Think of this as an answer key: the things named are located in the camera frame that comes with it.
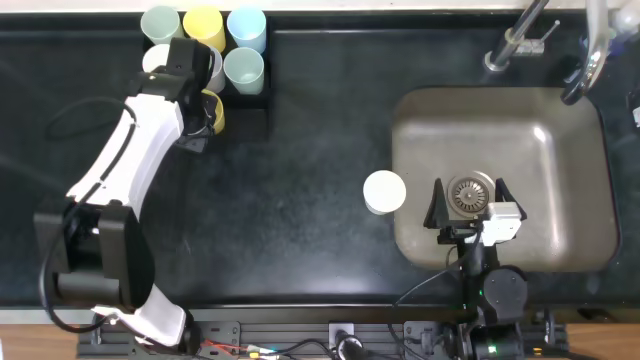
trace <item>drain strainer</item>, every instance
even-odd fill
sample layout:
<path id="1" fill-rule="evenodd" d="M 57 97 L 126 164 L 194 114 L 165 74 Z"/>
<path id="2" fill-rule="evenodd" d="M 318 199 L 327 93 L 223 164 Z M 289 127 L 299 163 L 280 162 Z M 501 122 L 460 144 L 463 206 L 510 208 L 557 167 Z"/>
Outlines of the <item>drain strainer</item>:
<path id="1" fill-rule="evenodd" d="M 474 171 L 451 180 L 448 191 L 449 203 L 458 214 L 473 217 L 493 201 L 494 191 L 491 178 Z"/>

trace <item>wooden surface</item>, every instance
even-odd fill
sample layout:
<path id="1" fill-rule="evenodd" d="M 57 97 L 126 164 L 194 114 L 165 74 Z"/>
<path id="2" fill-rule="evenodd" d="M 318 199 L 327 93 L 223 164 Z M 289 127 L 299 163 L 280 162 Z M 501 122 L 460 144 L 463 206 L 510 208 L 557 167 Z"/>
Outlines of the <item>wooden surface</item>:
<path id="1" fill-rule="evenodd" d="M 573 352 L 603 360 L 640 359 L 640 325 L 569 325 Z M 53 325 L 0 325 L 3 360 L 72 360 L 77 338 Z"/>

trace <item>faucet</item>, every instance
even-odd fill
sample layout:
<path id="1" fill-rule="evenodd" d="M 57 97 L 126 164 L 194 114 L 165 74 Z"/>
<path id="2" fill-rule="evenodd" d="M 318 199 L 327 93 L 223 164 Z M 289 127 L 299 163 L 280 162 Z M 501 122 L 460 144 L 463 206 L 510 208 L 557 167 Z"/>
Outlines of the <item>faucet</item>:
<path id="1" fill-rule="evenodd" d="M 489 71 L 501 72 L 509 66 L 509 58 L 520 52 L 519 48 L 525 42 L 526 32 L 548 2 L 549 0 L 534 0 L 520 16 L 516 25 L 505 31 L 504 37 L 496 49 L 488 52 L 484 57 L 485 67 Z M 586 0 L 586 8 L 589 45 L 580 73 L 571 80 L 562 92 L 562 102 L 567 105 L 575 104 L 595 84 L 609 51 L 609 20 L 606 0 Z M 542 51 L 544 51 L 544 40 L 557 25 L 556 22 L 556 25 L 541 39 Z"/>

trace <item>sink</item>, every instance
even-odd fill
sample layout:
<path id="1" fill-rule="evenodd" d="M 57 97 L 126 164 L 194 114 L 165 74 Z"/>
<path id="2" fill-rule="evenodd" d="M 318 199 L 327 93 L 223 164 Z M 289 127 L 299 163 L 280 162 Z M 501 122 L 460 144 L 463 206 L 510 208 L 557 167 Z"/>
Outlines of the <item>sink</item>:
<path id="1" fill-rule="evenodd" d="M 411 262 L 443 268 L 450 248 L 422 226 L 437 178 L 457 219 L 482 213 L 502 178 L 528 215 L 517 237 L 497 246 L 502 264 L 544 272 L 607 265 L 619 239 L 600 117 L 587 99 L 564 105 L 561 92 L 432 88 L 402 98 L 392 151 L 407 199 L 395 212 L 395 237 Z"/>

